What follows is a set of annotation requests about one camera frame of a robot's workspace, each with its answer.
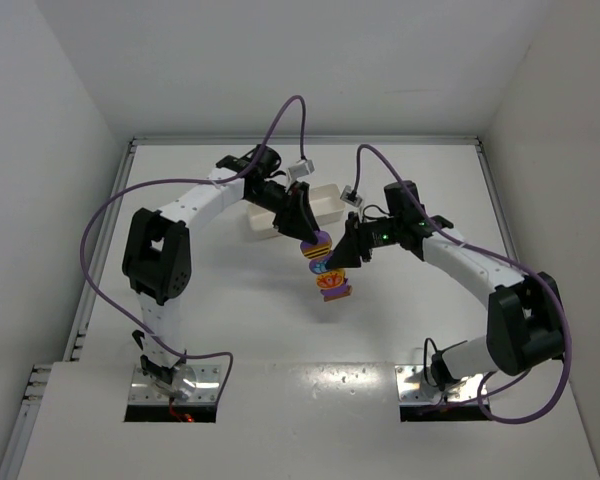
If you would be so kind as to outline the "yellow striped lego brick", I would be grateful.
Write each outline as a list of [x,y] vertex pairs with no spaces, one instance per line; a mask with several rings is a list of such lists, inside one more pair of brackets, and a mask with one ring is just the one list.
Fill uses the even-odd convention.
[[311,245],[306,242],[302,242],[300,245],[301,253],[309,260],[316,258],[322,258],[331,252],[332,243],[324,242],[316,245]]

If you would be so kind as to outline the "white three-compartment tray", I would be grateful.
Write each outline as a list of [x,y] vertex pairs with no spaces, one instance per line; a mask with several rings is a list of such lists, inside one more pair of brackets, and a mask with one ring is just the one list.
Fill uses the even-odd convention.
[[[345,210],[345,203],[340,199],[341,191],[335,183],[311,188],[309,201],[314,217],[319,226],[339,221]],[[273,226],[274,214],[259,206],[249,204],[246,218],[251,236],[263,240],[279,236]]]

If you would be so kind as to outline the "thin purple lego plate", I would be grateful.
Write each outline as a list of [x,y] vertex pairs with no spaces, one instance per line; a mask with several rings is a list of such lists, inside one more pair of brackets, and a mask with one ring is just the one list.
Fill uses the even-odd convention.
[[343,284],[336,288],[322,289],[320,293],[323,295],[324,301],[329,302],[349,296],[352,293],[352,287],[349,284]]

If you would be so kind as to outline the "purple lego brick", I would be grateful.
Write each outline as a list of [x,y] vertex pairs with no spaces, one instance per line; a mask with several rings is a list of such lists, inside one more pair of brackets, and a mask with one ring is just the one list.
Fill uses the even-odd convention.
[[322,231],[322,230],[316,231],[315,237],[316,237],[315,243],[302,241],[300,244],[301,250],[305,251],[305,250],[323,249],[323,248],[326,248],[327,250],[329,250],[331,248],[332,240],[331,240],[330,235],[326,231]]

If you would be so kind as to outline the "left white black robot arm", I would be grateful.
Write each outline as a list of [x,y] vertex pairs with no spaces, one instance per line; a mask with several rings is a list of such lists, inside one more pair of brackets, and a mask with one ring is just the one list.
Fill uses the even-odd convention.
[[137,294],[148,332],[135,331],[142,372],[156,388],[177,399],[193,392],[193,371],[186,364],[181,338],[180,296],[192,277],[191,241],[228,207],[247,201],[274,215],[273,226],[284,236],[317,242],[318,224],[303,178],[313,172],[302,158],[275,181],[280,155],[256,146],[241,157],[219,160],[203,183],[154,211],[141,208],[132,217],[122,271]]

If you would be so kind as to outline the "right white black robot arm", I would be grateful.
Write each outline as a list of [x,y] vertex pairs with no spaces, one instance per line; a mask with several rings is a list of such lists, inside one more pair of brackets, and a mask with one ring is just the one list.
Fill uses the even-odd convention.
[[468,290],[487,310],[486,333],[436,351],[427,369],[432,386],[445,390],[463,378],[501,371],[518,375],[565,351],[564,332],[550,295],[555,281],[541,273],[523,275],[510,265],[459,245],[460,235],[446,218],[424,216],[417,186],[395,182],[384,188],[388,214],[363,220],[349,214],[345,232],[326,266],[359,268],[373,250],[398,245]]

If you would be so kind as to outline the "back aluminium frame rail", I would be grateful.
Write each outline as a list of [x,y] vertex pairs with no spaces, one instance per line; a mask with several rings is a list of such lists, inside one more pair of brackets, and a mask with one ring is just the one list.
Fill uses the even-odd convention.
[[[131,143],[140,145],[255,145],[262,141],[254,136],[184,136],[153,135],[137,136]],[[481,144],[478,136],[465,135],[306,135],[306,145],[335,144],[400,144],[400,145],[472,145]]]

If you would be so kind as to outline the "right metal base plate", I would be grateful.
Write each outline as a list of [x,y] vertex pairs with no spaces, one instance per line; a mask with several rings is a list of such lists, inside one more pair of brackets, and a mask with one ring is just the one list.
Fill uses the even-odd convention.
[[422,365],[396,365],[394,371],[398,404],[411,408],[472,404],[484,378],[483,374],[465,377],[459,384],[440,391],[425,381]]

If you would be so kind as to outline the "metal base plate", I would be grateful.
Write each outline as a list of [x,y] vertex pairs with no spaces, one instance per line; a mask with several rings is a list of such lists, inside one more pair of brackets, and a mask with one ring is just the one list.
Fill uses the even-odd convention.
[[465,377],[459,384],[440,391],[425,381],[422,365],[396,365],[394,371],[398,404],[411,408],[472,404],[484,378],[483,374]]
[[218,400],[222,373],[220,365],[178,365],[172,382],[167,384],[137,367],[130,383],[128,404],[166,407],[173,398],[176,406],[211,406]]

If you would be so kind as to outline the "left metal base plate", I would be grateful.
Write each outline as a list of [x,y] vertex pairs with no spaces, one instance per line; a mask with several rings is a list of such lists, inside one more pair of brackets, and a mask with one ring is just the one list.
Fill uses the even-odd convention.
[[128,404],[166,407],[173,398],[176,406],[211,406],[218,400],[222,373],[220,365],[178,365],[172,382],[167,384],[137,367],[130,383]]

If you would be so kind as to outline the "left aluminium frame rail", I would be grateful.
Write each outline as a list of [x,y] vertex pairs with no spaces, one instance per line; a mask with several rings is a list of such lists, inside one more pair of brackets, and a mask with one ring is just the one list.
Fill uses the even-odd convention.
[[[117,193],[126,186],[135,151],[136,145],[134,140],[130,141],[124,147],[110,195]],[[115,223],[120,211],[120,205],[121,201],[117,200],[112,205],[108,206],[107,210],[103,213],[100,223],[90,231],[90,235],[94,236],[96,241],[89,262],[89,273],[96,282],[99,282],[102,277],[106,254],[108,253],[111,244]],[[79,303],[65,346],[62,358],[63,362],[74,362],[79,360],[82,347],[77,346],[77,344],[86,337],[88,321],[91,317],[94,304],[95,293],[92,291],[91,287],[85,283],[81,291]],[[18,478],[52,368],[53,365],[48,363],[34,364],[31,369],[22,397],[20,410],[0,465],[0,479]]]

